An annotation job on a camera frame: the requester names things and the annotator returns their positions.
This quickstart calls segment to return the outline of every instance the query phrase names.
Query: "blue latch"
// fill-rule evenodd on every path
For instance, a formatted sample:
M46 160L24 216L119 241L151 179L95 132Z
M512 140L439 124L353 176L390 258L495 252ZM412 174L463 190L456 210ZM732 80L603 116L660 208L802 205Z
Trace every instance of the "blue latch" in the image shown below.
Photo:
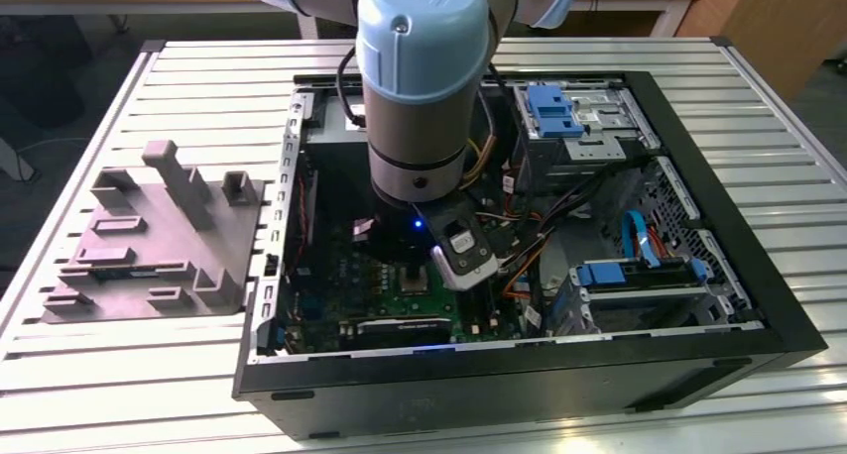
M591 263L577 267L577 279L583 287L593 284L624 284L627 282L624 269L619 263Z
M706 269L706 263L696 258L692 259L691 269L694 270L694 275L696 276L698 280L706 283L710 279L710 272Z
M527 102L544 138L580 138L585 127L573 119L573 102L557 85L528 85Z

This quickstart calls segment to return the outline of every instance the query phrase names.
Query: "yellow wire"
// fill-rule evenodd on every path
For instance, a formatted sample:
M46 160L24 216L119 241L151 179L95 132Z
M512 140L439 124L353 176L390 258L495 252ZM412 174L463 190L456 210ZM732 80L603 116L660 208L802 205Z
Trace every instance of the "yellow wire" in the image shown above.
M477 142L475 142L472 139L468 139L468 145L471 145L472 149L475 149L475 153L477 154L477 160L479 160L480 156L483 155L483 150L480 150L480 146L477 145Z
M460 191L465 191L468 188L471 188L472 184L475 184L479 179L480 175L475 176L475 179L471 179L467 183L463 183L463 185L460 186Z
M487 163L489 162L492 152L495 151L496 140L497 137L495 135L489 135L489 137L487 138L487 144L483 146L480 158L475 163L475 167L465 173L465 179L472 179L475 176L477 176L477 173L483 173L483 171L487 169Z

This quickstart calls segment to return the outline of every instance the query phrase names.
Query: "aluminum table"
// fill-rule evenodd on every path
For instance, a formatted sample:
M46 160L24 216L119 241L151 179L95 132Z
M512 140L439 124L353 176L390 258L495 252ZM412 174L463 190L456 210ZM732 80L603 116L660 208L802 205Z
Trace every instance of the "aluminum table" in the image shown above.
M139 56L0 304L0 453L767 452L847 445L847 173L732 48L710 40L507 40L501 70L648 70L830 349L680 411L297 444L230 398L243 315L39 323L102 168L138 182L151 139L207 181L270 182L298 73L336 71L348 41L167 43ZM263 212L261 222L270 220ZM266 243L259 230L255 247ZM263 268L254 256L250 273Z

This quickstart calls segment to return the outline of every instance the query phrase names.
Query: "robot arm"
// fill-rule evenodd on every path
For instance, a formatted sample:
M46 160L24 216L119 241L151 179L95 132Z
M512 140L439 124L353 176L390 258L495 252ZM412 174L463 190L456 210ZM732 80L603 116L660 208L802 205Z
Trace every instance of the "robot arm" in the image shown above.
M512 21L555 28L573 0L262 0L358 25L374 186L404 202L449 194L463 178L475 96Z

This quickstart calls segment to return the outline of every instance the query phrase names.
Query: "motherboard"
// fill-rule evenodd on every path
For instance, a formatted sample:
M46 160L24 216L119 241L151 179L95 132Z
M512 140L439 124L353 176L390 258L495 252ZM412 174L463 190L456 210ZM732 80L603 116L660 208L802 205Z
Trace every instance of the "motherboard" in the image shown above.
M334 228L292 275L289 349L296 353L428 346L519 338L489 287L456 292L432 262L413 267L382 262Z

